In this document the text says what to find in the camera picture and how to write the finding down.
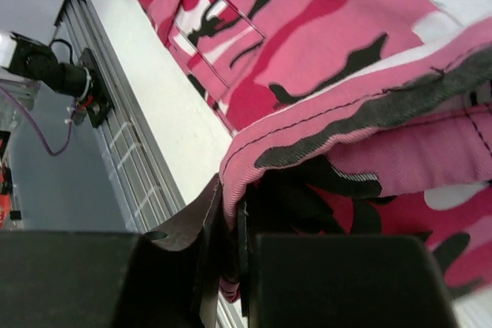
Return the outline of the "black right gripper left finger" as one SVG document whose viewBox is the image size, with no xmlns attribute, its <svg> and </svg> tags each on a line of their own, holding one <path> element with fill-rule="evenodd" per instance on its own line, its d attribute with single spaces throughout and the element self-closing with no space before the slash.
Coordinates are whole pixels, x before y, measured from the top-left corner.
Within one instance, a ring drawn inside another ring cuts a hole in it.
<svg viewBox="0 0 492 328">
<path fill-rule="evenodd" d="M 213 327 L 221 185 L 145 234 L 4 231 L 3 327 Z"/>
</svg>

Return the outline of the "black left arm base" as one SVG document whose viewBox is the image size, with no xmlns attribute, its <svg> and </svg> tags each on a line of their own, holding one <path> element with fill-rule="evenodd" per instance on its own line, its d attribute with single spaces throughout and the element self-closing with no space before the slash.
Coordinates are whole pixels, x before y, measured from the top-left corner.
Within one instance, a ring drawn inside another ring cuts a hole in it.
<svg viewBox="0 0 492 328">
<path fill-rule="evenodd" d="M 114 109 L 111 95 L 91 49 L 83 50 L 79 58 L 79 65 L 88 71 L 88 76 L 91 79 L 89 91 L 86 97 L 76 104 L 76 111 L 87 115 L 93 128 L 99 128 L 107 121 L 109 114 Z"/>
</svg>

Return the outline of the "pink camouflage trousers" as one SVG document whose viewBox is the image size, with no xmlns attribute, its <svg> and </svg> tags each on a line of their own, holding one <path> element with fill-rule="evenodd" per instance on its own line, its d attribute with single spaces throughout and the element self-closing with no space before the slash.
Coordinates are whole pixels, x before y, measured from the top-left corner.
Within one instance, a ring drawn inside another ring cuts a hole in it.
<svg viewBox="0 0 492 328">
<path fill-rule="evenodd" d="M 430 0 L 138 0 L 233 139 L 249 187 L 300 233 L 420 236 L 450 294 L 491 285 L 491 20 Z"/>
</svg>

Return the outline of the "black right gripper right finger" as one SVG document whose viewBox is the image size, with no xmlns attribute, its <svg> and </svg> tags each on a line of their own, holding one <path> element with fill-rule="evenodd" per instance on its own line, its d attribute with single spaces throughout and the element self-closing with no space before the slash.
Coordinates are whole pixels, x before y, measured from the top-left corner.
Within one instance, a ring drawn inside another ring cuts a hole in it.
<svg viewBox="0 0 492 328">
<path fill-rule="evenodd" d="M 414 236 L 290 233 L 238 207 L 241 312 L 250 327 L 455 327 L 434 258 Z"/>
</svg>

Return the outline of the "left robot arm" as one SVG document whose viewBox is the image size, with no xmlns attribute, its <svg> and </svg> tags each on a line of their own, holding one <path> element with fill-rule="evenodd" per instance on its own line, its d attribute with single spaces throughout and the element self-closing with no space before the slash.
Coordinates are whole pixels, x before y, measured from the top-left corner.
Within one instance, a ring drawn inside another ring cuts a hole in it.
<svg viewBox="0 0 492 328">
<path fill-rule="evenodd" d="M 92 88 L 87 68 L 62 63 L 49 46 L 10 31 L 1 31 L 1 68 L 42 81 L 54 92 L 78 100 L 85 99 Z"/>
</svg>

